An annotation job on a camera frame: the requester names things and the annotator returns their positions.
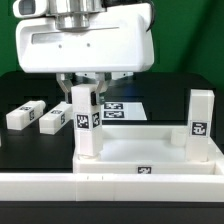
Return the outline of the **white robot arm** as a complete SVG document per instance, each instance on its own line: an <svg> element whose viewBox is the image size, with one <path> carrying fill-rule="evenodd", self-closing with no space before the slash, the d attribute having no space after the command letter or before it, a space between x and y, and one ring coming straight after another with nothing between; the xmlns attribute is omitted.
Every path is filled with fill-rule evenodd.
<svg viewBox="0 0 224 224"><path fill-rule="evenodd" d="M154 63L151 0L15 0L13 12L23 71L55 73L65 91L69 74L88 74L98 83L94 105L112 79Z"/></svg>

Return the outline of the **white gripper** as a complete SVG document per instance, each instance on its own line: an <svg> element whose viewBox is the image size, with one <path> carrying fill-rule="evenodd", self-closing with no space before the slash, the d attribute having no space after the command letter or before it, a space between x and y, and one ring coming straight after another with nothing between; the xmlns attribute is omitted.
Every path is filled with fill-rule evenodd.
<svg viewBox="0 0 224 224"><path fill-rule="evenodd" d="M154 63L151 3L48 3L44 15L19 19L19 65L28 73L57 73L66 103L72 73L103 72L95 74L95 106L105 103L108 72L140 72Z"/></svg>

